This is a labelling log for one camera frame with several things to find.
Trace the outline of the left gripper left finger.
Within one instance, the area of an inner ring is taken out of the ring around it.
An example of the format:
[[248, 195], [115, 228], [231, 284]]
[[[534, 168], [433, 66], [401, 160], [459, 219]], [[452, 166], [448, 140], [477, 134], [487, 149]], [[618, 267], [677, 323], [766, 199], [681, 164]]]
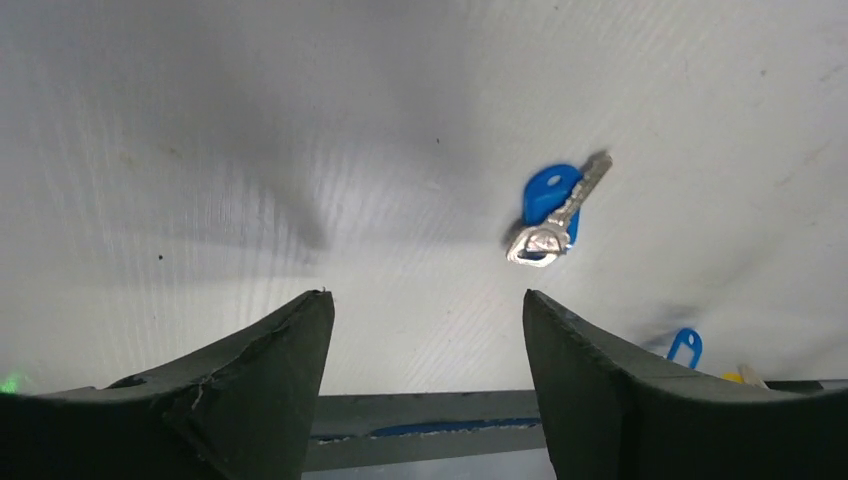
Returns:
[[310, 290], [105, 388], [1, 398], [5, 479], [297, 479], [334, 324]]

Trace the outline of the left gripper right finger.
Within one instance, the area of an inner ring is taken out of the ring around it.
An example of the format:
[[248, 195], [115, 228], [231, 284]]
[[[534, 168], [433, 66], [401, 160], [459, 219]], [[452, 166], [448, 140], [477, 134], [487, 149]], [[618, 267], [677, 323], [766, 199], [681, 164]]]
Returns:
[[528, 291], [523, 331], [560, 479], [843, 479], [847, 393], [730, 382]]

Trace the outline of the blue tagged key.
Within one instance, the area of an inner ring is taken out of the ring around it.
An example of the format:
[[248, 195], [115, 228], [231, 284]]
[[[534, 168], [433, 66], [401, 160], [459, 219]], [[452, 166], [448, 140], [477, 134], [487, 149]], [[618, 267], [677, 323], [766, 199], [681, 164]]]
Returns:
[[665, 358], [696, 369], [703, 354], [703, 340], [693, 328], [682, 328], [675, 335]]
[[577, 239], [581, 207], [612, 165], [611, 155], [600, 151], [581, 166], [556, 164], [537, 172], [525, 185], [506, 259], [544, 268], [567, 255]]

